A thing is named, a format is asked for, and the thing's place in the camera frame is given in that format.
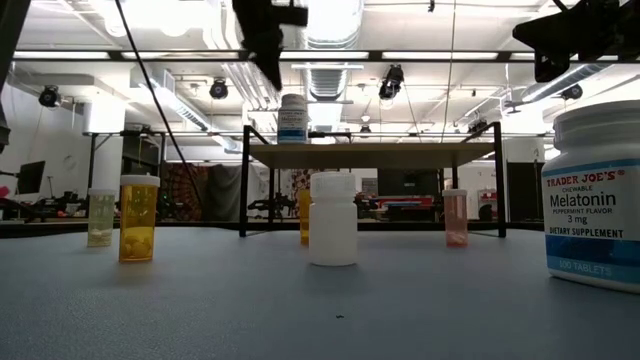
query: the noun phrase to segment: spotlight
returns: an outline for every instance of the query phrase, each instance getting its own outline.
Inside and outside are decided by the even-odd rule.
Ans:
[[[391,65],[389,72],[380,86],[380,100],[392,100],[400,92],[401,84],[404,82],[404,72],[402,66]]]
[[[58,93],[58,87],[55,85],[45,86],[44,90],[40,93],[38,102],[40,102],[40,105],[51,109],[59,107],[62,102],[62,96]]]
[[[477,131],[479,131],[480,129],[482,129],[483,127],[487,126],[487,119],[481,118],[480,120],[478,120],[476,123],[469,124],[469,130],[467,130],[467,133],[469,134],[473,134]]]
[[[564,90],[563,92],[560,93],[560,97],[563,100],[578,100],[582,97],[583,91],[582,91],[582,87],[580,85],[573,85],[572,87]]]
[[[209,95],[216,100],[221,100],[229,95],[229,89],[226,85],[226,80],[224,78],[215,78],[213,80],[213,85],[211,86],[211,90],[209,90]]]

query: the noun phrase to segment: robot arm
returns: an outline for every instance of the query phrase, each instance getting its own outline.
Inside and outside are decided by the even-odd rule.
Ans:
[[[309,11],[295,7],[293,0],[289,6],[272,5],[271,0],[233,0],[233,11],[244,35],[242,46],[249,50],[250,60],[276,90],[282,90],[279,60],[283,34],[280,25],[307,26]]]

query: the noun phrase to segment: pillar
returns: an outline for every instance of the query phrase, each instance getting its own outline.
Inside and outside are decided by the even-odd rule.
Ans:
[[[124,130],[126,104],[112,97],[100,97],[85,105],[85,131],[91,133],[120,132]],[[96,147],[106,136],[99,136]],[[112,136],[95,150],[93,164],[94,189],[120,189],[122,166],[121,136]]]

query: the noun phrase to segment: computer monitor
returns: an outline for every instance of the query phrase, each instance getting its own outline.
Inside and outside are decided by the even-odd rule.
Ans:
[[[44,161],[39,161],[20,166],[18,174],[18,194],[34,194],[40,192],[42,175],[44,174]]]

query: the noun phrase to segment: cable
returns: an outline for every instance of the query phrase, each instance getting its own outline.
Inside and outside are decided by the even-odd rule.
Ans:
[[[162,110],[162,106],[158,101],[158,97],[156,96],[156,92],[153,89],[153,84],[151,84],[151,79],[149,78],[147,69],[144,67],[144,62],[142,61],[142,58],[140,57],[140,53],[138,52],[138,47],[136,46],[136,43],[133,41],[133,36],[131,35],[131,29],[129,29],[129,24],[127,23],[127,19],[124,16],[124,11],[122,10],[122,4],[120,3],[120,1],[121,0],[115,0],[115,3],[116,3],[116,6],[118,7],[118,13],[120,13],[120,18],[122,19],[122,25],[124,26],[124,30],[127,33],[127,38],[129,39],[129,43],[131,44],[131,49],[133,50],[133,53],[136,55],[136,60],[138,62],[138,65],[140,66],[140,70],[142,70],[142,75],[144,76],[144,80],[147,84],[147,87],[149,88],[149,92],[151,92],[151,96],[153,97],[153,102],[158,108],[160,117],[162,118],[162,121],[164,122],[164,125],[167,128],[167,133],[171,138],[171,142],[173,143],[173,146],[176,148],[176,152],[178,153],[178,156],[182,161],[182,165],[184,165],[185,170],[187,171],[187,175],[189,175],[189,181],[191,182],[191,186],[193,186],[193,191],[195,191],[196,197],[198,198],[198,204],[200,204],[200,209],[204,211],[204,207],[202,206],[202,197],[200,196],[200,191],[198,190],[198,186],[196,185],[196,180],[193,177],[193,173],[191,172],[191,167],[189,167],[189,165],[187,164],[187,161],[184,159],[184,155],[182,155],[182,151],[178,146],[178,142],[176,141],[176,138],[173,136],[173,131],[171,131],[171,126],[169,126],[169,121],[167,121],[167,117],[164,114],[164,110]]]
[[[380,118],[380,129],[378,132],[382,132],[382,100],[378,99],[378,117]],[[382,143],[382,136],[379,137],[380,143]]]
[[[404,92],[407,94],[407,102],[409,102],[409,110],[411,110],[411,118],[413,119],[413,125],[416,127],[416,133],[418,134],[418,140],[422,144],[422,138],[420,137],[420,129],[418,128],[418,122],[416,116],[413,114],[413,106],[411,105],[411,98],[409,97],[409,86],[407,82],[404,82]]]
[[[38,130],[40,130],[40,123],[42,122],[42,110],[44,110],[44,106],[40,106],[40,115],[38,115],[38,125],[36,125],[36,131],[33,133],[33,140],[31,140],[31,148],[29,149],[29,155],[27,155],[27,163],[31,161],[31,155],[33,155],[33,149],[36,147]]]
[[[561,0],[553,0],[553,3],[556,4],[556,6],[560,9],[560,11],[567,11],[569,10],[567,8],[567,6],[565,4],[562,3]]]
[[[458,1],[453,0],[453,24],[451,25],[451,57],[449,58],[449,81],[447,82],[447,103],[444,106],[444,124],[442,124],[442,136],[440,142],[444,142],[444,131],[447,128],[447,116],[449,115],[449,95],[451,94],[451,74],[453,73],[453,48],[456,40],[456,8]]]

